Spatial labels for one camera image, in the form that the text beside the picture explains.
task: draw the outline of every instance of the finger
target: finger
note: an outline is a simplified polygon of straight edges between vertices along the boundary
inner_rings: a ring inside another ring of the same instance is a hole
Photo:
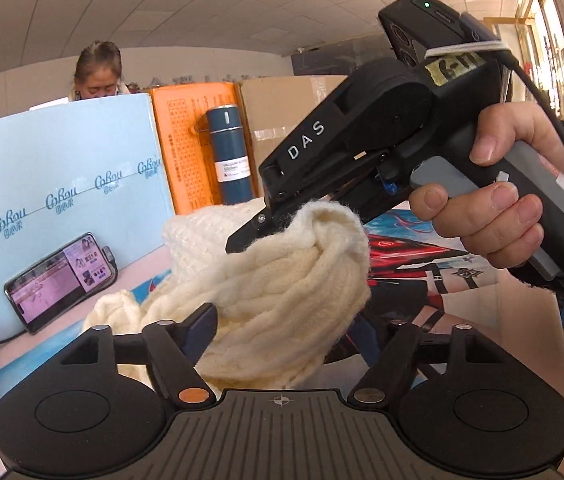
[[[444,238],[470,236],[517,201],[518,190],[513,184],[496,182],[449,200],[433,218],[433,227]]]
[[[526,262],[542,243],[544,229],[535,224],[512,244],[495,253],[489,254],[487,260],[496,269],[510,269]]]
[[[461,238],[461,241],[471,254],[495,253],[522,237],[541,216],[542,201],[535,195],[527,195],[484,229]]]
[[[446,190],[439,184],[419,187],[409,196],[411,212],[424,222],[428,222],[437,215],[447,202]]]
[[[490,166],[516,140],[523,140],[564,174],[564,146],[542,108],[535,103],[504,103],[485,108],[478,118],[471,160]]]

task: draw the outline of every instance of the black circular pad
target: black circular pad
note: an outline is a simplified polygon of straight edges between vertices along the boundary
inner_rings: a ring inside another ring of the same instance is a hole
[[[414,449],[463,476],[527,476],[564,455],[564,399],[531,372],[442,375],[413,388],[397,418]]]
[[[481,431],[509,431],[528,417],[524,400],[499,390],[474,390],[456,399],[457,418]]]
[[[107,418],[110,409],[105,397],[73,390],[46,397],[37,406],[35,416],[47,430],[78,433],[95,428]]]
[[[100,345],[99,356],[74,363],[89,345],[97,352],[95,343],[83,336],[73,353],[60,352],[0,399],[7,468],[33,478],[91,478],[136,460],[158,440],[164,405],[149,387],[118,375],[112,336],[110,350]]]

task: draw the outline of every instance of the black device base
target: black device base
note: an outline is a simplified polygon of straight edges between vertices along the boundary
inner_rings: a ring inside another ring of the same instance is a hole
[[[560,478],[564,399],[502,348],[470,326],[432,335],[366,312],[355,325],[370,368],[347,400],[216,400],[193,368],[215,335],[212,304],[141,335],[92,328],[0,400],[3,479]],[[441,362],[446,373],[411,388],[418,365]],[[155,391],[118,364],[146,365]]]

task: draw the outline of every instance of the crosshair marking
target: crosshair marking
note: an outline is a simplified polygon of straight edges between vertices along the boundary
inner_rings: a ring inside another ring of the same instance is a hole
[[[292,401],[288,397],[284,397],[283,395],[279,395],[276,398],[271,399],[271,402],[276,403],[278,406],[286,406],[289,402],[292,402]]]

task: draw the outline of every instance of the woman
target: woman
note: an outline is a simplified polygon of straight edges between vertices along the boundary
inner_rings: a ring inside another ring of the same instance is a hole
[[[69,101],[130,94],[122,83],[122,56],[111,41],[94,41],[79,54]]]

